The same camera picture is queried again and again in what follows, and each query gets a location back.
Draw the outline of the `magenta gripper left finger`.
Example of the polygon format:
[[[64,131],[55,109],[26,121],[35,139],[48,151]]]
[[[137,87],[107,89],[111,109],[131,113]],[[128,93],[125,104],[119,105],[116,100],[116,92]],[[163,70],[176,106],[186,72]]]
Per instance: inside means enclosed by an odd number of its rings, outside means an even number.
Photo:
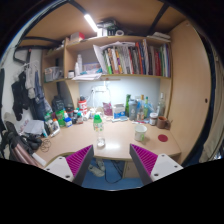
[[[67,157],[57,157],[45,171],[81,186],[93,155],[94,148],[89,145]]]

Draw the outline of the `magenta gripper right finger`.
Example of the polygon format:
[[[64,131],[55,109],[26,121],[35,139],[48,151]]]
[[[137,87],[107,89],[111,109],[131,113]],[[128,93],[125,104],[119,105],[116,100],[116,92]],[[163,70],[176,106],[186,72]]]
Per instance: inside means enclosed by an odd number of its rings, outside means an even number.
[[[166,154],[156,155],[140,146],[131,144],[129,154],[137,168],[144,185],[164,178],[182,169],[176,161]]]

